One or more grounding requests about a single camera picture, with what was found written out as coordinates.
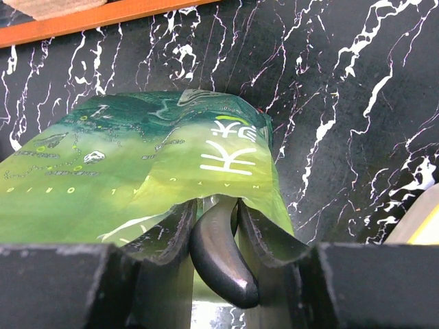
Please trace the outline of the grey metal scoop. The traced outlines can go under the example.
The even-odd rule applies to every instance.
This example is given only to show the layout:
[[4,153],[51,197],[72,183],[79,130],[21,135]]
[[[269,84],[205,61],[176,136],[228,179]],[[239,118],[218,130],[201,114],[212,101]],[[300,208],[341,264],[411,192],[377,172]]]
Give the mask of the grey metal scoop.
[[211,207],[196,221],[189,253],[198,275],[222,299],[242,309],[259,304],[258,282],[233,235],[233,211],[238,200],[214,195]]

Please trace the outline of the green litter bag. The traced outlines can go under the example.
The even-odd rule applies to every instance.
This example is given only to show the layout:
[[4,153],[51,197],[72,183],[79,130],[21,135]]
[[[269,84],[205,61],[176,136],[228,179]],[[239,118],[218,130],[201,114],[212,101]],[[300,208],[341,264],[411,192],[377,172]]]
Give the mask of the green litter bag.
[[271,143],[271,118],[235,95],[92,97],[1,163],[1,241],[125,245],[214,195],[292,232]]

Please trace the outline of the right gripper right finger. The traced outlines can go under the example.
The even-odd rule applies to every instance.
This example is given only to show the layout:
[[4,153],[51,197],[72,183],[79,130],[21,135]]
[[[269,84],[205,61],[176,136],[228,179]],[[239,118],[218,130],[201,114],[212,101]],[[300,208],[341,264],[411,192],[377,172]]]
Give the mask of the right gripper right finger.
[[438,248],[318,243],[238,206],[239,244],[257,278],[248,328],[437,328]]

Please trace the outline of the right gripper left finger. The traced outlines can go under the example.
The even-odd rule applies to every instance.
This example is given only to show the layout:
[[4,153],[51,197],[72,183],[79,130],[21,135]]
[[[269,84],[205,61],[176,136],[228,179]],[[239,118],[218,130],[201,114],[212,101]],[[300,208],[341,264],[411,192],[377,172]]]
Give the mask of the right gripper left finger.
[[131,243],[1,245],[2,328],[188,328],[196,202]]

